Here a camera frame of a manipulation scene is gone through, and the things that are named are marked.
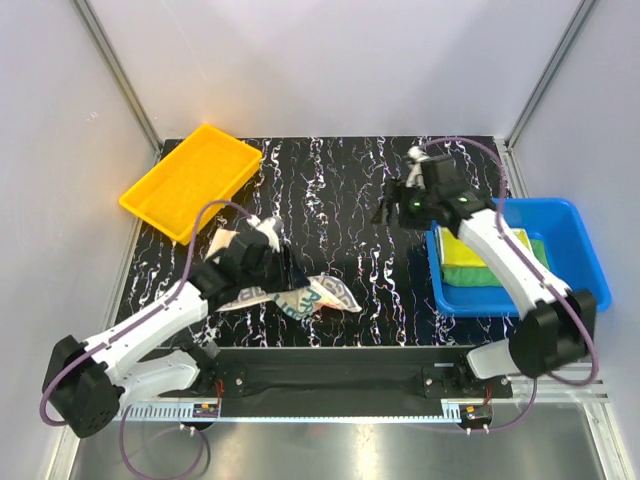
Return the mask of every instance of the black marble surface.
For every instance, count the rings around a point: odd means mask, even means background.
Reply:
[[[197,342],[220,346],[374,346],[479,344],[513,330],[508,318],[451,318],[435,309],[425,235],[376,227],[370,218],[384,179],[405,176],[403,156],[430,137],[266,138],[247,143],[264,153],[257,174],[235,197],[260,217],[280,216],[307,275],[326,273],[351,289],[360,313],[323,308],[307,321],[284,316],[274,303],[215,313],[193,325]],[[490,137],[472,137],[495,149]],[[179,141],[165,144],[165,155]],[[499,167],[461,144],[450,152],[472,185],[497,195]],[[225,208],[198,237],[202,258],[218,227],[246,228]],[[143,224],[118,311],[118,321],[148,305],[179,278],[186,248]]]

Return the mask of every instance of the blue bin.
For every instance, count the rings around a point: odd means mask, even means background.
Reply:
[[[560,198],[507,199],[505,220],[524,228],[529,238],[542,240],[549,268],[573,290],[587,288],[602,312],[611,293],[576,207]],[[518,316],[509,294],[501,287],[453,287],[442,282],[434,230],[427,232],[431,282],[438,311],[457,317]]]

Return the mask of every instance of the silver metal surface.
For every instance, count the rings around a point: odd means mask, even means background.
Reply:
[[[496,407],[494,424],[517,414]],[[120,461],[117,423],[82,441],[71,478],[130,479]],[[167,424],[132,423],[125,430],[129,452]],[[456,431],[454,426],[428,428]],[[590,426],[578,405],[540,405],[518,428],[467,437],[439,434],[415,425],[218,424],[205,431],[211,460],[201,479],[604,479]],[[196,438],[168,434],[134,455],[146,475],[184,471],[197,452]]]
[[[153,148],[156,153],[159,153],[162,148],[162,141],[160,140],[160,137],[151,123],[144,107],[140,103],[140,99],[133,89],[127,74],[122,68],[115,50],[113,49],[111,42],[109,42],[109,38],[107,37],[93,7],[91,6],[91,3],[89,0],[72,0],[72,3],[76,7],[82,22],[87,27],[91,38],[107,65],[107,68],[113,75],[113,79],[122,92],[125,102],[131,109],[131,112],[140,125],[142,132],[147,137],[151,148]]]
[[[586,404],[584,410],[606,477],[634,480],[636,477],[613,417],[611,404]]]
[[[516,124],[514,125],[511,133],[506,139],[509,148],[512,149],[515,147],[518,139],[520,138],[522,130],[529,122],[529,119],[535,112],[536,107],[549,88],[549,85],[551,85],[551,82],[553,81],[556,73],[562,66],[562,62],[567,56],[567,53],[571,49],[571,46],[574,44],[576,38],[578,37],[578,34],[582,30],[582,27],[585,25],[587,19],[589,18],[589,15],[594,10],[594,7],[598,4],[598,1],[599,0],[582,0],[582,2],[580,2],[580,5],[573,14],[571,21],[567,25],[566,30],[562,34],[558,46],[554,50],[551,58],[549,59],[549,62],[547,63],[547,66],[542,72],[542,76],[538,80],[538,83],[533,89],[529,100],[527,100],[522,113],[520,113]]]
[[[589,376],[591,363],[573,363],[567,365],[555,373],[568,380],[583,380]],[[531,380],[523,375],[510,375],[511,388],[514,395],[528,395]],[[538,394],[536,403],[580,403],[587,405],[591,403],[608,403],[606,385],[600,375],[592,385],[586,387],[571,387],[564,385],[557,380],[543,375],[538,378]]]
[[[61,428],[45,479],[66,480],[69,478],[79,446],[80,439],[76,437],[76,434],[69,427]]]
[[[507,182],[511,195],[516,198],[527,198],[529,196],[527,186],[524,183],[522,173],[518,167],[518,162],[515,161],[513,152],[507,148],[506,140],[504,138],[495,138],[494,143],[502,159],[502,164],[506,169]]]

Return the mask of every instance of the yellow tray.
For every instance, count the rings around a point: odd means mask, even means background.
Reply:
[[[262,152],[210,125],[201,125],[120,197],[120,205],[187,245],[198,212],[231,197],[260,168]],[[202,217],[201,230],[223,207]]]

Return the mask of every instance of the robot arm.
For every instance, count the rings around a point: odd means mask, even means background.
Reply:
[[[428,158],[417,147],[410,155],[414,164],[407,181],[387,181],[373,223],[389,224],[397,205],[401,227],[424,231],[437,222],[449,228],[495,273],[522,319],[510,339],[478,347],[461,359],[454,369],[459,385],[517,372],[537,378],[584,357],[584,339],[549,288],[564,295],[593,336],[596,301],[591,293],[571,291],[516,239],[503,218],[506,228],[500,232],[495,204],[488,194],[469,188],[451,156]]]
[[[273,293],[308,286],[288,246],[280,244],[280,221],[268,219],[254,226],[192,269],[186,282],[177,283],[126,321],[82,343],[68,336],[56,344],[43,392],[67,365],[94,351],[60,380],[49,397],[78,437],[95,434],[121,408],[136,401],[172,390],[208,390],[213,384],[212,359],[199,347],[141,359],[235,300],[242,289],[260,287]]]

